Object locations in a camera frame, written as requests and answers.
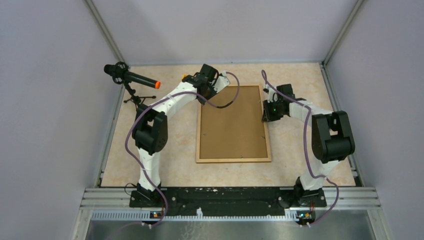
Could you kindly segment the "wooden picture frame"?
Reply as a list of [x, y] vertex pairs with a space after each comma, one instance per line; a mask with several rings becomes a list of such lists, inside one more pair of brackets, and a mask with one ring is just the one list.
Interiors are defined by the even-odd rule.
[[270, 163], [272, 161], [268, 125], [262, 122], [263, 91], [258, 84], [228, 86], [212, 98], [220, 105], [237, 99], [229, 107], [198, 107], [196, 163]]

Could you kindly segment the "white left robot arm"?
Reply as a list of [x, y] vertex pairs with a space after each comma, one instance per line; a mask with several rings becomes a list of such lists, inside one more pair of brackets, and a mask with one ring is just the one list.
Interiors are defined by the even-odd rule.
[[136, 187], [147, 206], [156, 206], [161, 198], [156, 189], [161, 184], [160, 152], [168, 141], [168, 121], [186, 104], [194, 100], [205, 103], [215, 96], [219, 92], [219, 78], [217, 69], [203, 64], [199, 72], [183, 77], [171, 92], [157, 102], [138, 107], [131, 136], [140, 163], [140, 178]]

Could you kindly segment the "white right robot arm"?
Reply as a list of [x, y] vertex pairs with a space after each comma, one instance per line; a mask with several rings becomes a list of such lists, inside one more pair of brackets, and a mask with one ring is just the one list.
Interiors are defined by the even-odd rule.
[[291, 84], [272, 87], [266, 84], [268, 98], [263, 103], [262, 122], [274, 122], [284, 116], [303, 122], [303, 150], [306, 172], [297, 178], [293, 200], [307, 206], [322, 190], [332, 170], [355, 151], [349, 116], [297, 98]]

